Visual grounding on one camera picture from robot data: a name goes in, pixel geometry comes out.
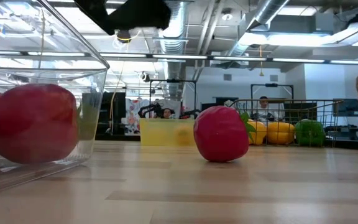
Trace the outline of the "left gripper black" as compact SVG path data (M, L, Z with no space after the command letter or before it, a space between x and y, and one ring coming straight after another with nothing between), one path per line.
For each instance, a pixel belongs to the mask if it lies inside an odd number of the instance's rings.
M108 12L105 0L74 0L78 9L108 35L115 30L136 27L154 27L165 30L169 26L172 10L164 0L128 0L118 9ZM116 11L116 28L110 15Z

